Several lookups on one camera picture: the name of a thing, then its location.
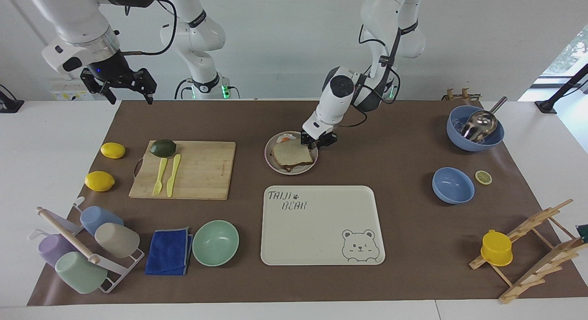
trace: table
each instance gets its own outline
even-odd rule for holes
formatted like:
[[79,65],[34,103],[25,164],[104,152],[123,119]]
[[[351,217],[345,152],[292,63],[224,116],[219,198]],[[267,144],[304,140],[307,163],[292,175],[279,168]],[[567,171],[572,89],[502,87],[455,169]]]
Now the table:
[[[200,314],[202,318],[332,318],[340,314],[345,318],[390,314],[402,318],[516,318],[516,314],[561,316],[561,309],[573,306],[566,312],[583,315],[588,311],[588,299],[518,300],[508,306],[498,301],[399,301],[368,303],[273,303],[273,304],[190,304],[190,305],[108,305],[94,307],[20,308],[25,305],[35,285],[43,262],[36,254],[35,242],[25,236],[34,228],[50,228],[38,220],[33,209],[44,205],[58,214],[66,215],[71,201],[77,196],[82,178],[94,159],[105,133],[116,112],[116,106],[106,102],[27,102],[18,115],[0,117],[0,128],[5,131],[0,144],[0,158],[5,165],[0,186],[5,195],[0,201],[5,220],[0,222],[0,243],[6,255],[0,259],[0,276],[4,288],[0,304],[19,308],[2,308],[2,318],[59,318],[84,314],[97,318],[113,314],[130,317],[161,314],[166,317]],[[569,230],[575,224],[588,222],[586,207],[588,195],[588,154],[569,134],[558,117],[541,115],[535,105],[507,103],[498,112],[507,136],[504,140],[521,173],[542,207],[550,207],[573,198],[557,219]],[[23,192],[23,185],[31,185]],[[575,264],[584,281],[588,280],[588,257],[581,253]]]

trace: brown mat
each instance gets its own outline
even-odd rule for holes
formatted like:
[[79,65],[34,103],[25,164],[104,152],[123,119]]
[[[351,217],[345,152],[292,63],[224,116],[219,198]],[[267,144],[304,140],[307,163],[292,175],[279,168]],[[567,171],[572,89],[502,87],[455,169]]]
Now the brown mat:
[[[341,128],[339,141],[321,150],[315,167],[300,176],[280,175],[267,166],[263,148],[274,134],[300,129],[315,102],[155,102],[128,101],[112,123],[106,142],[128,153],[119,160],[97,155],[92,171],[111,172],[113,190],[81,195],[88,205],[117,213],[141,235],[148,251],[154,230],[190,226],[214,219],[232,222],[241,236],[237,254],[220,268],[200,265],[193,256],[183,277],[145,276],[142,261],[112,293],[79,295],[46,266],[28,305],[97,303],[231,303],[285,301],[377,301],[403,299],[498,298],[506,288],[489,267],[471,270],[481,237],[489,228],[508,232],[541,210],[506,146],[467,153],[445,132],[447,115],[460,101],[383,105],[367,123]],[[361,119],[350,111],[345,123]],[[132,171],[149,140],[235,141],[237,152],[227,201],[130,199]],[[447,205],[431,188],[433,172],[456,167],[470,177],[490,172],[490,186],[476,184],[476,196]],[[386,260],[378,266],[267,266],[260,259],[263,191],[271,185],[366,185],[376,195]],[[77,211],[70,220],[77,222]],[[552,228],[540,232],[556,243]],[[84,232],[80,239],[98,250]],[[548,252],[533,235],[514,244],[514,261],[503,268],[516,280]],[[546,277],[524,298],[586,297],[588,287],[571,262]]]

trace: avocado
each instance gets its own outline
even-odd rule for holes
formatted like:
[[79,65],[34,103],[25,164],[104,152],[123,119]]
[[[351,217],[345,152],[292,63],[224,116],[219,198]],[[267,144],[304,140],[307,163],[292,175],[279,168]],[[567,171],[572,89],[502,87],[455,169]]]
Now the avocado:
[[149,152],[161,158],[171,157],[176,153],[176,144],[169,139],[157,140],[153,142]]

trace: green light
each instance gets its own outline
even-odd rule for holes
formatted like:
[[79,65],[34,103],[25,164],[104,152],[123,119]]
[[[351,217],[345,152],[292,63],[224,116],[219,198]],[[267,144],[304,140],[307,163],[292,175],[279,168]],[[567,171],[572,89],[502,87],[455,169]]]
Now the green light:
[[222,86],[222,96],[225,99],[231,98],[231,91],[229,90],[229,88],[227,88],[227,86]]

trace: sandwich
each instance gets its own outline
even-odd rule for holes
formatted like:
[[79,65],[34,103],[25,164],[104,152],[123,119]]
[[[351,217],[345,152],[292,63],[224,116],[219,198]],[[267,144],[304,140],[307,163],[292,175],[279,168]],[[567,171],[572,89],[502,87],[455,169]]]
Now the sandwich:
[[311,152],[307,146],[300,144],[300,139],[282,140],[273,146],[271,151],[276,163],[290,172],[292,168],[300,165],[314,163]]

